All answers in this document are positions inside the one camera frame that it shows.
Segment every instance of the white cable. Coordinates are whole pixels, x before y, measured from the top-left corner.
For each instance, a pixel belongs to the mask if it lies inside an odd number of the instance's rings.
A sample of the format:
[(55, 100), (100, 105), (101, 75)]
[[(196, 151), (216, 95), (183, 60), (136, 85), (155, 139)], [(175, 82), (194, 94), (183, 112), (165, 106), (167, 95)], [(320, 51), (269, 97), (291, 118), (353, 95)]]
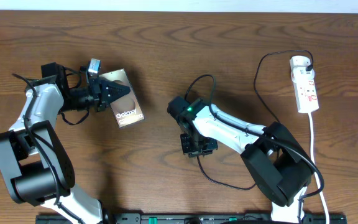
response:
[[(308, 113), (309, 115), (309, 123), (310, 123), (310, 159), (311, 161), (316, 164), (316, 162), (314, 161), (314, 129), (313, 129), (313, 119), (311, 117), (311, 113)], [(321, 184), (320, 184), (320, 179), (318, 178), (317, 174), (314, 173), (314, 177), (316, 179), (316, 183), (317, 183), (317, 188), (319, 189)], [(326, 203), (326, 199), (324, 198), (323, 192), (320, 192), (320, 198), (321, 198), (321, 203), (323, 204), (323, 208), (324, 208), (324, 213), (326, 215), (326, 224), (329, 224), (329, 213), (328, 213), (328, 208), (327, 208), (327, 203)]]

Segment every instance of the white wall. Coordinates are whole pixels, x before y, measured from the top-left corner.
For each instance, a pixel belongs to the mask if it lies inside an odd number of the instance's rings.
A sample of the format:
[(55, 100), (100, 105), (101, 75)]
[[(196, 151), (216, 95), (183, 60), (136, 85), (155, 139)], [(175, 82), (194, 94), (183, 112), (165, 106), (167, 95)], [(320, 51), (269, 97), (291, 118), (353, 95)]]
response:
[(0, 0), (0, 9), (358, 13), (358, 0)]

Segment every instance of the wooden table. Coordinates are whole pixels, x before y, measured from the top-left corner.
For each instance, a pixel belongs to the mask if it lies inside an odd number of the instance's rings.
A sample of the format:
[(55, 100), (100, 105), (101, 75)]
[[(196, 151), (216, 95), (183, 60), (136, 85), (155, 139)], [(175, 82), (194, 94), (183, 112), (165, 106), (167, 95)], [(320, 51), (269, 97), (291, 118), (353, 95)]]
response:
[[(0, 11), (0, 133), (25, 102), (25, 84), (11, 73), (40, 78), (43, 64), (77, 69), (98, 58), (103, 72), (126, 69), (146, 120), (119, 129), (110, 111), (91, 113), (78, 126), (58, 117), (55, 130), (86, 192), (113, 212), (270, 210), (259, 189), (241, 192), (208, 182), (196, 160), (182, 154), (180, 128), (166, 109), (197, 76), (210, 73), (217, 78), (215, 104), (269, 125), (273, 118), (252, 82), (264, 54), (287, 49), (314, 55), (320, 105), (313, 113), (316, 161), (326, 181), (324, 194), (330, 212), (358, 223), (358, 15)], [(292, 55), (267, 58), (258, 89), (308, 151), (308, 118), (297, 113), (289, 77)], [(194, 91), (207, 97), (210, 86), (206, 79)], [(83, 113), (67, 117), (75, 121)], [(215, 179), (243, 187), (254, 183), (239, 155), (222, 144), (201, 161)], [(314, 189), (313, 181), (309, 190)], [(307, 199), (305, 208), (323, 211), (319, 197)], [(34, 223), (39, 213), (51, 210), (15, 204), (0, 173), (0, 223)]]

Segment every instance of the robotic arm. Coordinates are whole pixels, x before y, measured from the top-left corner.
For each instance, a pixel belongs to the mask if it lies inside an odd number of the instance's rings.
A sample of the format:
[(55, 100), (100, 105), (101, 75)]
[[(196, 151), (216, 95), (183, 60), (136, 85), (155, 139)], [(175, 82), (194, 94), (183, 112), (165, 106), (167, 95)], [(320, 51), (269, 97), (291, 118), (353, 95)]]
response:
[[(243, 131), (246, 129), (268, 138), (280, 139), (301, 149), (284, 125), (274, 122), (265, 127), (247, 123), (215, 105), (211, 105), (210, 109), (209, 103), (201, 98), (190, 104), (177, 96), (168, 104), (167, 111), (185, 132), (180, 136), (184, 154), (189, 157), (211, 154), (218, 148), (216, 140), (229, 146), (241, 155), (258, 188), (272, 201), (272, 219), (298, 222), (299, 204), (293, 202), (306, 191), (313, 171), (293, 152)], [(283, 154), (272, 164), (268, 156), (279, 149), (283, 149)], [(305, 151), (299, 153), (308, 158)]]
[[(89, 112), (90, 107), (103, 111), (130, 88), (101, 80), (96, 59), (81, 68), (85, 88), (69, 88), (68, 69), (61, 65), (50, 63), (41, 69), (42, 79), (32, 81), (25, 90), (27, 101), (21, 115), (8, 132), (0, 134), (0, 170), (9, 195), (16, 203), (51, 208), (72, 223), (109, 223), (111, 218), (101, 203), (75, 184), (73, 165), (53, 129), (58, 114)], [(40, 161), (20, 164), (38, 153)]]

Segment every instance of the wooden tabletop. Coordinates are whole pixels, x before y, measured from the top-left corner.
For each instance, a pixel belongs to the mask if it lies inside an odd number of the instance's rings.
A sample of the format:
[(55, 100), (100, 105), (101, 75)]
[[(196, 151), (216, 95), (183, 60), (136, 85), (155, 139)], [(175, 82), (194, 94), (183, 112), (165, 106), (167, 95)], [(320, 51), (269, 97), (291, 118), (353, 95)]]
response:
[[(119, 129), (110, 111), (92, 111), (77, 126), (58, 116), (55, 130), (77, 184), (112, 212), (269, 211), (271, 203), (258, 188), (242, 192), (208, 182), (196, 160), (182, 154), (180, 128), (166, 110), (196, 77), (209, 73), (217, 79), (215, 104), (268, 126), (273, 117), (252, 82), (263, 55), (288, 49), (308, 49), (314, 56), (316, 164), (329, 211), (358, 223), (358, 15), (0, 11), (0, 133), (25, 102), (25, 83), (11, 73), (40, 78), (46, 63), (77, 69), (98, 58), (102, 72), (125, 68), (146, 119)], [(257, 86), (309, 151), (308, 117), (296, 110), (290, 80), (294, 55), (266, 58)], [(191, 97), (207, 97), (210, 86), (210, 80), (200, 81)], [(83, 115), (72, 111), (67, 118)], [(241, 187), (254, 183), (239, 155), (222, 144), (201, 161), (212, 178)], [(310, 186), (316, 189), (314, 180)], [(306, 199), (305, 208), (323, 211), (318, 196)], [(14, 203), (0, 173), (0, 223), (34, 223), (40, 213), (51, 210)]]

